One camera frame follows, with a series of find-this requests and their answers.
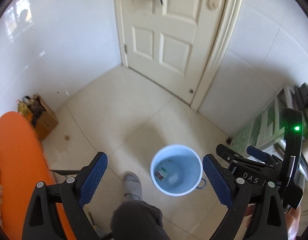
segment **hand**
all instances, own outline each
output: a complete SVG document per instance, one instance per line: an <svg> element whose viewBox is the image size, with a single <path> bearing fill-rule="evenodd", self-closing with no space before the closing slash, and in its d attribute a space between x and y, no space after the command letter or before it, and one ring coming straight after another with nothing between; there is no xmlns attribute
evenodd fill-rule
<svg viewBox="0 0 308 240"><path fill-rule="evenodd" d="M252 215L254 212L255 205L248 206L246 209L245 216ZM287 234L288 240L295 240L296 233L298 231L299 223L301 218L301 206L298 209L291 208L285 214L286 226L287 226ZM246 222L246 227L248 227L249 223L251 222L251 218L249 218Z"/></svg>

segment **dark pants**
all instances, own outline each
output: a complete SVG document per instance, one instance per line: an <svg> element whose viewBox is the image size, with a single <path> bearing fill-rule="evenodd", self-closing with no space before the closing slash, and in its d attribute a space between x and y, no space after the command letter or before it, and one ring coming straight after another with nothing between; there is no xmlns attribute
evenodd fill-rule
<svg viewBox="0 0 308 240"><path fill-rule="evenodd" d="M162 212L144 201L124 201L111 222L115 240L170 240L163 229Z"/></svg>

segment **black device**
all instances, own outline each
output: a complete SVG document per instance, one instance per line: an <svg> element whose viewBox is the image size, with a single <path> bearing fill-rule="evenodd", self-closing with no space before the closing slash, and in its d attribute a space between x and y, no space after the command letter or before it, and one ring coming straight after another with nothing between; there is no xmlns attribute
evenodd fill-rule
<svg viewBox="0 0 308 240"><path fill-rule="evenodd" d="M303 190L294 182L301 157L303 115L285 108L286 151L283 160L252 146L247 153L260 162L243 158L225 145L216 153L229 163L222 167L212 154L203 158L203 169L220 202L228 212L210 240L234 239L249 204L255 211L243 239L287 240L284 208L298 208ZM77 240L107 240L112 234L99 237L89 223L82 207L89 203L105 170L107 156L99 152L89 166L83 167L76 178L47 186L38 182L30 200L22 240L66 239L55 203L62 203ZM0 239L8 240L0 228Z"/></svg>

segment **bucket handle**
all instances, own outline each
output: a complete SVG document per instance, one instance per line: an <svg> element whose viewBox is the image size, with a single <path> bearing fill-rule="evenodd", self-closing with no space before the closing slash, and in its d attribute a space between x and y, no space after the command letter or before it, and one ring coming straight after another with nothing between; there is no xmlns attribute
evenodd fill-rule
<svg viewBox="0 0 308 240"><path fill-rule="evenodd" d="M203 188L205 188L206 187L206 179L203 179L203 178L201 178L201 180L202 181L204 181L204 186L203 187L196 187L196 188L198 188L198 189L203 189Z"/></svg>

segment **leg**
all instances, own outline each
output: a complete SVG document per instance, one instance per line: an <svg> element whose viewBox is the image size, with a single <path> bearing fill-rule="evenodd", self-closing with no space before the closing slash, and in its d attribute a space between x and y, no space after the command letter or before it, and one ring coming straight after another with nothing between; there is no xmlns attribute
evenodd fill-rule
<svg viewBox="0 0 308 240"><path fill-rule="evenodd" d="M163 229L162 212L142 201L139 178L128 174L124 178L124 201L114 212L111 228L115 240L170 240Z"/></svg>

